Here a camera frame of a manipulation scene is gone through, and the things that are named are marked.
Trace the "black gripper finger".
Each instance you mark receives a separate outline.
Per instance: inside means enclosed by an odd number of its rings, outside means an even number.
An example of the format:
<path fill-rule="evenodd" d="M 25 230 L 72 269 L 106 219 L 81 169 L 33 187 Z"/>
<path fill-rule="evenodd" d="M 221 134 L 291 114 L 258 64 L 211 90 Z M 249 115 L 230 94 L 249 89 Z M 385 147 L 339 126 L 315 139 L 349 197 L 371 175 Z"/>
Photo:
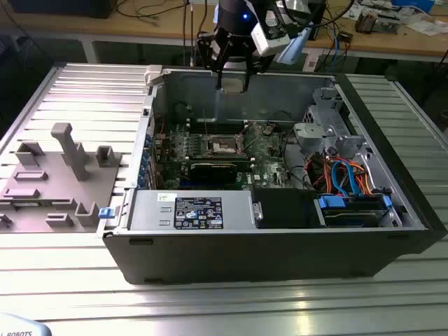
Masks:
<path fill-rule="evenodd" d="M 246 38 L 243 42 L 244 58 L 246 62 L 246 70 L 243 84 L 243 92 L 246 92 L 249 88 L 249 83 L 252 75 L 265 73 L 270 67 L 275 55 L 268 56 L 254 56 L 256 51 L 254 42 Z"/>
<path fill-rule="evenodd" d="M 196 39 L 196 46 L 202 66 L 217 75 L 216 90 L 222 88 L 223 69 L 226 63 L 226 47 L 222 49 L 216 42 L 214 33 L 199 33 Z"/>

